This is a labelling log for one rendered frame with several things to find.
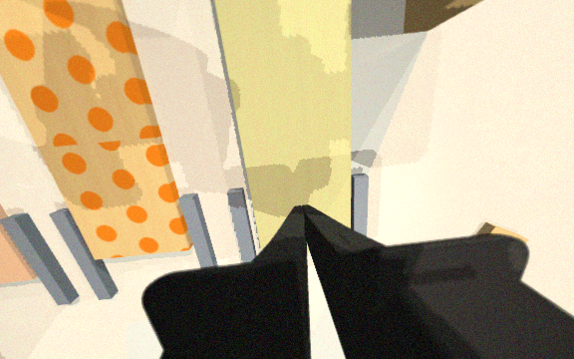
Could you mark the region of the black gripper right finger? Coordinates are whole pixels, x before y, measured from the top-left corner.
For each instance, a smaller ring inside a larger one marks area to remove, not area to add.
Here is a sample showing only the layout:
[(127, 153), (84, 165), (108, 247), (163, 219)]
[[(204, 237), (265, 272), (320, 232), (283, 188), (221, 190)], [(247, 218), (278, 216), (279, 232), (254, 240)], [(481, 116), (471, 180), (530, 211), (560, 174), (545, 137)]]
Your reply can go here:
[(308, 248), (345, 359), (388, 359), (394, 296), (404, 286), (514, 274), (530, 248), (483, 233), (385, 245), (305, 204)]

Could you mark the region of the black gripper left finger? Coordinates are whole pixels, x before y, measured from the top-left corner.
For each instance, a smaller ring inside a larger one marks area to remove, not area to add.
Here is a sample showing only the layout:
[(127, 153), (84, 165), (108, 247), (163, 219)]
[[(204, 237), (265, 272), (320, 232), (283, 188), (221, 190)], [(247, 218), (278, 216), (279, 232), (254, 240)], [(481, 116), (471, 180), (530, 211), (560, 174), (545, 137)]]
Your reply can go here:
[(311, 359), (302, 206), (252, 261), (163, 274), (144, 289), (142, 307), (162, 349), (172, 337), (281, 325), (290, 359)]

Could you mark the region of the tan cube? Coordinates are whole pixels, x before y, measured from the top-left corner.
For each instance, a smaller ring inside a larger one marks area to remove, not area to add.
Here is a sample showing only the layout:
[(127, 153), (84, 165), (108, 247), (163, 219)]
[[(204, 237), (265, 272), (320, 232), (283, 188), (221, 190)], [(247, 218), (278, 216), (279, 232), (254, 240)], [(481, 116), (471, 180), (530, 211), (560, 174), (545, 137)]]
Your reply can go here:
[(485, 224), (481, 227), (481, 229), (477, 232), (477, 234), (483, 234), (483, 233), (502, 233), (502, 234), (508, 234), (508, 235), (512, 235), (512, 236), (516, 236), (519, 237), (521, 239), (523, 239), (526, 243), (529, 241), (528, 238), (518, 234), (518, 233), (514, 233), (512, 231), (506, 230), (504, 228), (501, 228), (499, 226), (493, 225), (491, 223), (485, 222)]

